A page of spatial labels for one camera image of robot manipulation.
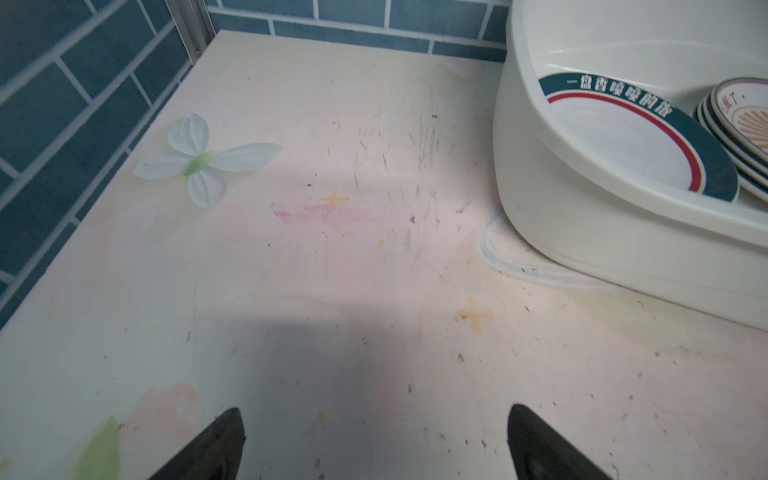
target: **metal frame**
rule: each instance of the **metal frame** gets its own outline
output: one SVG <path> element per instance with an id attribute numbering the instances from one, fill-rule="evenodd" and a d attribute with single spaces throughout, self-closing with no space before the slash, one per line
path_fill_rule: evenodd
<path id="1" fill-rule="evenodd" d="M 192 64 L 216 36 L 204 0 L 165 0 Z"/>

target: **red stripe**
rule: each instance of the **red stripe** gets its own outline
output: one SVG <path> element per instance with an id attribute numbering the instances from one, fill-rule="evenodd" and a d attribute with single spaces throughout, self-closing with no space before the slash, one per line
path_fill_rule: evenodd
<path id="1" fill-rule="evenodd" d="M 548 100 L 549 100 L 549 103 L 555 103 L 556 101 L 562 100 L 563 98 L 573 98 L 573 97 L 596 98 L 598 100 L 602 100 L 608 103 L 612 103 L 614 105 L 618 105 L 619 107 L 623 107 L 629 111 L 633 111 L 634 113 L 640 115 L 641 117 L 645 118 L 652 124 L 659 127 L 683 151 L 685 158 L 688 160 L 688 165 L 690 166 L 690 173 L 692 177 L 688 190 L 698 193 L 699 189 L 701 188 L 701 166 L 699 165 L 699 161 L 696 159 L 696 154 L 694 153 L 694 151 L 692 151 L 688 147 L 688 145 L 685 143 L 685 141 L 680 137 L 680 135 L 676 131 L 669 128 L 664 122 L 660 121 L 658 118 L 649 114 L 647 111 L 643 110 L 642 108 L 636 107 L 635 105 L 632 105 L 632 104 L 624 103 L 618 98 L 604 97 L 602 95 L 587 93 L 583 91 L 572 91 L 572 92 L 567 92 L 563 94 L 553 95 Z"/>

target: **plate with green rim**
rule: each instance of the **plate with green rim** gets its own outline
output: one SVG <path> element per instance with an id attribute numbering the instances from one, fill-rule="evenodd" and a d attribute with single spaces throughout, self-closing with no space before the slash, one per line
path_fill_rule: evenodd
<path id="1" fill-rule="evenodd" d="M 539 79 L 568 128 L 616 163 L 670 187 L 732 202 L 736 168 L 715 137 L 669 101 L 585 72 Z"/>

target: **blue wall tile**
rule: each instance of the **blue wall tile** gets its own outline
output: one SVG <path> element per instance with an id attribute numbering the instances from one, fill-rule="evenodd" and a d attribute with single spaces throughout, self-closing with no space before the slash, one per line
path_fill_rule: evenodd
<path id="1" fill-rule="evenodd" d="M 154 121 L 155 118 L 157 118 L 157 116 L 159 115 L 161 110 L 163 110 L 163 107 L 165 106 L 166 103 L 168 103 L 170 98 L 174 96 L 174 92 L 176 91 L 177 88 L 179 88 L 179 85 L 178 84 L 174 85 L 174 87 L 171 89 L 171 91 L 168 94 L 168 96 L 165 98 L 165 100 L 163 100 L 163 103 L 161 103 L 160 105 L 157 106 L 157 110 L 152 114 L 152 116 L 149 118 L 149 120 L 147 120 L 147 123 L 144 124 L 144 126 L 141 128 L 141 130 L 139 130 L 139 133 L 136 134 L 136 137 L 134 137 L 134 139 L 128 145 L 128 147 L 131 150 L 133 150 L 136 147 L 136 145 L 138 145 L 138 143 L 141 141 L 141 138 L 144 136 L 144 134 L 147 133 L 147 130 L 149 130 L 149 127 L 152 125 L 152 122 Z"/>
<path id="2" fill-rule="evenodd" d="M 294 17 L 314 16 L 312 0 L 223 0 L 229 8 L 242 8 L 253 12 L 277 13 Z"/>
<path id="3" fill-rule="evenodd" d="M 61 58 L 95 97 L 151 39 L 138 3 L 127 2 Z"/>
<path id="4" fill-rule="evenodd" d="M 96 7 L 96 10 L 101 11 L 106 7 L 107 5 L 111 4 L 114 0 L 91 0 L 91 3 L 94 7 Z"/>
<path id="5" fill-rule="evenodd" d="M 90 17 L 83 0 L 2 0 L 0 84 Z"/>
<path id="6" fill-rule="evenodd" d="M 147 111 L 126 80 L 0 211 L 0 269 L 17 274 Z"/>
<path id="7" fill-rule="evenodd" d="M 168 82 L 173 80 L 179 69 L 189 61 L 187 50 L 181 43 L 181 37 L 175 30 L 170 31 L 136 68 L 136 78 L 154 103 L 168 86 Z"/>
<path id="8" fill-rule="evenodd" d="M 85 105 L 59 67 L 49 65 L 0 104 L 0 157 L 24 170 Z"/>
<path id="9" fill-rule="evenodd" d="M 488 24 L 485 26 L 483 40 L 500 41 L 507 43 L 507 14 L 509 7 L 493 5 L 491 16 L 488 18 Z"/>
<path id="10" fill-rule="evenodd" d="M 144 10 L 147 11 L 155 30 L 160 31 L 170 22 L 170 12 L 168 6 L 165 5 L 165 0 L 142 0 L 141 3 L 144 4 Z"/>
<path id="11" fill-rule="evenodd" d="M 419 38 L 403 38 L 392 35 L 364 33 L 361 31 L 342 30 L 339 28 L 324 28 L 315 25 L 301 25 L 289 22 L 274 22 L 275 35 L 282 37 L 310 38 L 312 40 L 332 41 L 365 45 L 367 47 L 392 48 L 394 50 L 420 51 L 426 53 L 429 40 Z"/>
<path id="12" fill-rule="evenodd" d="M 436 41 L 432 47 L 435 55 L 448 55 L 449 57 L 476 58 L 478 60 L 504 61 L 507 51 L 501 48 L 475 47 L 473 45 L 459 45 Z"/>
<path id="13" fill-rule="evenodd" d="M 385 3 L 386 0 L 320 0 L 318 11 L 321 20 L 383 27 Z"/>
<path id="14" fill-rule="evenodd" d="M 75 216 L 78 218 L 78 220 L 83 220 L 85 218 L 85 214 L 88 213 L 88 211 L 91 209 L 91 207 L 94 206 L 96 203 L 96 200 L 101 195 L 101 192 L 104 191 L 105 188 L 107 188 L 107 185 L 109 185 L 109 182 L 112 180 L 112 177 L 120 170 L 120 167 L 123 166 L 123 163 L 125 162 L 125 159 L 128 158 L 127 154 L 122 154 L 120 158 L 118 158 L 118 161 L 114 162 L 114 166 L 109 169 L 107 174 L 104 176 L 104 178 L 99 182 L 98 186 L 96 187 L 96 190 L 94 190 L 94 193 L 91 194 L 90 197 L 85 201 L 82 207 L 80 207 L 80 210 L 75 214 Z"/>
<path id="15" fill-rule="evenodd" d="M 477 38 L 486 7 L 456 0 L 392 0 L 389 27 Z"/>
<path id="16" fill-rule="evenodd" d="M 13 179 L 0 172 L 0 194 L 13 183 Z"/>
<path id="17" fill-rule="evenodd" d="M 270 34 L 270 24 L 259 18 L 236 17 L 233 15 L 210 14 L 214 28 L 219 30 L 249 31 L 250 33 Z"/>
<path id="18" fill-rule="evenodd" d="M 5 304 L 5 307 L 3 307 L 2 311 L 0 311 L 0 329 L 5 326 L 13 313 L 22 304 L 27 294 L 32 290 L 32 287 L 35 286 L 38 280 L 40 280 L 40 277 L 42 277 L 45 271 L 48 270 L 48 267 L 51 265 L 53 259 L 56 257 L 61 248 L 67 243 L 67 240 L 69 240 L 69 237 L 71 237 L 73 233 L 74 225 L 68 223 L 64 230 L 56 238 L 56 241 L 53 243 L 53 245 L 51 245 L 51 248 L 48 249 L 45 255 L 40 259 L 40 262 L 37 264 L 37 266 L 35 266 L 35 268 L 29 273 L 29 276 L 27 276 L 21 286 L 19 286 L 18 290 L 16 290 L 16 293 L 13 294 L 8 303 Z"/>

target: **countertop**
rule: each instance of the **countertop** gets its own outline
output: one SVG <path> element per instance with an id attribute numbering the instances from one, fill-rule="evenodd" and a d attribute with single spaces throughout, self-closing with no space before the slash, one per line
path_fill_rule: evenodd
<path id="1" fill-rule="evenodd" d="M 513 403 L 613 478 L 765 478 L 768 333 L 571 272 L 508 224 L 502 65 L 221 32 L 0 332 L 0 478 L 144 480 L 231 407 L 238 478 L 514 478 Z M 209 209 L 142 158 L 282 146 Z"/>

